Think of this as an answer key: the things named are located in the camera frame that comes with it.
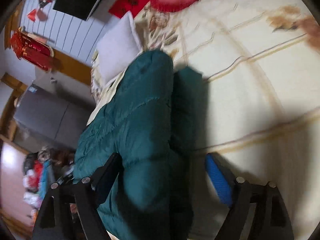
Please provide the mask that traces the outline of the dark green puffer jacket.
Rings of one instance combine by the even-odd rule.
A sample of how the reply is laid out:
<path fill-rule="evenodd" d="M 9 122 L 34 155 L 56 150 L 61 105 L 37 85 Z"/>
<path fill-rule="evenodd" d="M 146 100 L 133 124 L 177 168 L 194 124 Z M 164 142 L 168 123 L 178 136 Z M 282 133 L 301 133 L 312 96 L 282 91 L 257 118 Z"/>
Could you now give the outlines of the dark green puffer jacket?
<path fill-rule="evenodd" d="M 98 207 L 118 239 L 187 239 L 193 222 L 189 160 L 195 147 L 202 76 L 173 69 L 169 55 L 147 51 L 127 68 L 113 99 L 87 126 L 74 178 L 91 176 L 113 153 L 123 170 Z"/>

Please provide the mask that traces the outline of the pile of colourful items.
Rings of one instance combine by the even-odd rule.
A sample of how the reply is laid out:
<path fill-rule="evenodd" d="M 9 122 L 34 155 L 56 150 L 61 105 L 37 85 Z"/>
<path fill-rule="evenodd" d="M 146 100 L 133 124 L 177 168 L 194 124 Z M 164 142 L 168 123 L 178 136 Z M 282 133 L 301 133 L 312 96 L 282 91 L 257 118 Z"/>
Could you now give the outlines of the pile of colourful items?
<path fill-rule="evenodd" d="M 26 156 L 22 166 L 23 201 L 32 207 L 30 217 L 33 222 L 50 185 L 54 182 L 60 185 L 72 182 L 74 155 L 74 151 L 44 146 L 40 151 Z"/>

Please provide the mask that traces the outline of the grey refrigerator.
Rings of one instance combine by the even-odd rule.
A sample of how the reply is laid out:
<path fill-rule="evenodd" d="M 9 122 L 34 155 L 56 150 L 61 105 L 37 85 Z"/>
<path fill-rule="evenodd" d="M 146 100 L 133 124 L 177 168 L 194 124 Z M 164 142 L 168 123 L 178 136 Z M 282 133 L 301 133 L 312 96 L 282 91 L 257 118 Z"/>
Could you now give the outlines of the grey refrigerator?
<path fill-rule="evenodd" d="M 75 150 L 94 109 L 88 92 L 84 88 L 74 94 L 58 83 L 50 92 L 32 83 L 15 108 L 18 132 L 14 142 L 29 152 L 43 146 Z"/>

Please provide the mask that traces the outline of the floral cream bed sheet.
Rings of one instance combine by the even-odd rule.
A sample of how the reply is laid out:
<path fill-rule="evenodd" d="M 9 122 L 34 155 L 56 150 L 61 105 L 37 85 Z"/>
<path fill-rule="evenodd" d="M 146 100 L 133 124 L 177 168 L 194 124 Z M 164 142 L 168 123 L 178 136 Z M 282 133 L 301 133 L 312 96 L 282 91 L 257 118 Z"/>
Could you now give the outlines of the floral cream bed sheet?
<path fill-rule="evenodd" d="M 190 239 L 214 239 L 227 213 L 204 170 L 217 152 L 233 173 L 278 186 L 295 239 L 319 224 L 319 41 L 302 0 L 199 0 L 177 13 L 146 5 L 145 49 L 206 83 L 193 154 Z"/>

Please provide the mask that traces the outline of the white square pillow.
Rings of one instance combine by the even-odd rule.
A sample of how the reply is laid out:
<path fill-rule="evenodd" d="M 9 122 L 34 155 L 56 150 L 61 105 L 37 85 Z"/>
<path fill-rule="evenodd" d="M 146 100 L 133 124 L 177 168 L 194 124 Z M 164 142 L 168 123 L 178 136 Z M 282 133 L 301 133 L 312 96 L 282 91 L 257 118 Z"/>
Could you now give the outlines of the white square pillow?
<path fill-rule="evenodd" d="M 132 13 L 128 11 L 97 43 L 99 72 L 104 83 L 125 70 L 142 50 Z"/>

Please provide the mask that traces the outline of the small red flag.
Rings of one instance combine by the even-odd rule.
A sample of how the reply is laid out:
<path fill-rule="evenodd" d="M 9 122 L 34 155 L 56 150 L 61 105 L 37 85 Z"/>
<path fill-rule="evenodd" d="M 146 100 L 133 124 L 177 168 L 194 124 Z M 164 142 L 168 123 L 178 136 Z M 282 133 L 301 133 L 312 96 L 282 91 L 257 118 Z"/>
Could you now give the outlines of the small red flag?
<path fill-rule="evenodd" d="M 48 16 L 41 9 L 33 9 L 27 14 L 27 18 L 32 22 L 35 22 L 36 20 L 44 22 L 47 20 Z"/>

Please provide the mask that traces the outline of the red fringed wall pennant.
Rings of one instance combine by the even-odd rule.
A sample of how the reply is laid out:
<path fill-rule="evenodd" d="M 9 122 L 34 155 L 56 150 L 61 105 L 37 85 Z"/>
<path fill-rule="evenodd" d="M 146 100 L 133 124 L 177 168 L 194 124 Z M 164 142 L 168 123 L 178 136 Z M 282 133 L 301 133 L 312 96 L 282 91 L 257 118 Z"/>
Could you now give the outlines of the red fringed wall pennant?
<path fill-rule="evenodd" d="M 10 39 L 11 47 L 19 60 L 24 59 L 45 72 L 54 67 L 54 51 L 46 44 L 16 31 Z"/>

